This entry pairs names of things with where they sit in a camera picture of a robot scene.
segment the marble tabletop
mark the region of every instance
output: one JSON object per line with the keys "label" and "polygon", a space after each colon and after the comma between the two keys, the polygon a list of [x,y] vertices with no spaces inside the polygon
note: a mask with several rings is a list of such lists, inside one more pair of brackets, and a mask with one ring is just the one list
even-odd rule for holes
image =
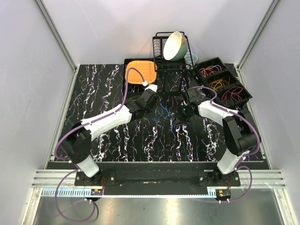
{"label": "marble tabletop", "polygon": [[[235,73],[232,64],[228,67]],[[122,64],[81,65],[65,124],[72,117],[80,120],[93,117],[120,104],[123,98],[123,69]],[[196,116],[188,126],[173,127],[178,103],[181,103],[178,97],[161,97],[151,115],[100,135],[91,144],[90,152],[94,160],[218,161],[226,149],[222,127],[207,118]],[[58,154],[65,155],[62,149]],[[262,154],[258,152],[247,160],[262,161]]]}

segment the metallic floor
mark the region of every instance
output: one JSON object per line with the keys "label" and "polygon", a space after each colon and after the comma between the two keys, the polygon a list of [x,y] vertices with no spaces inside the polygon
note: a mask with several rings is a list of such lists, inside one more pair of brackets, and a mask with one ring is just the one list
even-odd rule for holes
{"label": "metallic floor", "polygon": [[[232,191],[232,199],[243,192]],[[60,197],[61,210],[79,198]],[[102,198],[98,200],[99,215],[89,225],[283,225],[272,190],[252,189],[243,200],[230,204],[200,202],[196,199]],[[84,219],[92,205],[80,202],[64,214]],[[57,215],[54,197],[41,197],[34,225],[69,225]]]}

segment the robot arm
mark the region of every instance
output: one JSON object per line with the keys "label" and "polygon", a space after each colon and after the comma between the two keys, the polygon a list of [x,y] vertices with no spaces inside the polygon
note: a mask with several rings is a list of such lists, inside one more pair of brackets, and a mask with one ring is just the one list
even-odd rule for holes
{"label": "robot arm", "polygon": [[150,84],[141,96],[127,99],[119,111],[117,109],[120,108],[120,105],[92,118],[81,121],[76,119],[69,120],[65,129],[66,133],[75,127],[88,123],[88,125],[77,132],[69,135],[61,144],[62,149],[71,162],[76,164],[88,177],[94,176],[99,171],[99,167],[90,155],[91,141],[116,126],[141,119],[149,113],[158,99],[156,91],[157,86]]}
{"label": "robot arm", "polygon": [[[217,105],[215,107],[207,98],[199,97],[195,90],[187,90],[183,94],[183,98],[184,106],[177,112],[176,125],[188,123],[189,117],[199,115],[215,121],[224,129],[226,151],[221,160],[218,161],[217,169],[214,171],[215,179],[221,180],[224,176],[234,172],[236,166],[245,159],[245,155],[257,145],[256,136],[246,123],[229,113],[229,109],[214,103]],[[248,110],[230,111],[244,117],[257,131]]]}

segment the white cup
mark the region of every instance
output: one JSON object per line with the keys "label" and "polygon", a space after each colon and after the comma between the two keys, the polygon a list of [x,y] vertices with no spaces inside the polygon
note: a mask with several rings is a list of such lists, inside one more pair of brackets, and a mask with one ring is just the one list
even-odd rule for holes
{"label": "white cup", "polygon": [[191,69],[193,69],[193,64],[195,65],[195,63],[197,62],[198,56],[195,53],[192,53],[192,58],[191,58],[190,54],[186,54],[184,60],[186,61],[187,64],[191,66]]}

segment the white wall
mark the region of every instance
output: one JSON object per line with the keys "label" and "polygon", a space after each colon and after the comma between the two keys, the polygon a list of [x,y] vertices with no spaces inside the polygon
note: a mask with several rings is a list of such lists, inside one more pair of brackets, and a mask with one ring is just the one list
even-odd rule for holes
{"label": "white wall", "polygon": [[184,31],[199,60],[238,63],[271,0],[44,0],[76,64],[153,57],[159,31]]}
{"label": "white wall", "polygon": [[0,0],[0,223],[20,224],[71,69],[32,0]]}
{"label": "white wall", "polygon": [[280,3],[242,68],[275,169],[300,221],[300,1]]}

